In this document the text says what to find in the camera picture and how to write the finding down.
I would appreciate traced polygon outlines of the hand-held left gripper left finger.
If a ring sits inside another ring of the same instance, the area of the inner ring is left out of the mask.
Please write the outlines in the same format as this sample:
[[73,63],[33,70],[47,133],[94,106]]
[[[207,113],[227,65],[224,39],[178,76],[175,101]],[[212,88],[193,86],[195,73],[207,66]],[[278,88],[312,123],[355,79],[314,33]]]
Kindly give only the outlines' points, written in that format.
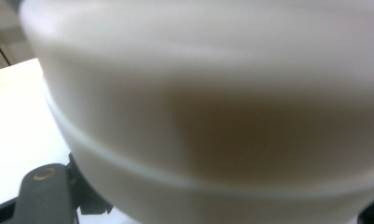
[[110,214],[113,205],[85,179],[72,153],[66,165],[51,163],[21,181],[12,224],[79,224],[82,215]]

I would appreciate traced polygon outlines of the white board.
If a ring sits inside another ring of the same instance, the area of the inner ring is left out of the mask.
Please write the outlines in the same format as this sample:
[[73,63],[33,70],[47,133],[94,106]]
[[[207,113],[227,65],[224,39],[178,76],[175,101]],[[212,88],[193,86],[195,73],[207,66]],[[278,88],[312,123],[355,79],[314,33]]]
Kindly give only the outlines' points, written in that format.
[[[0,69],[0,224],[12,224],[23,178],[47,164],[66,165],[70,153],[49,113],[38,60]],[[79,224],[139,224],[114,206],[110,214],[77,214]]]

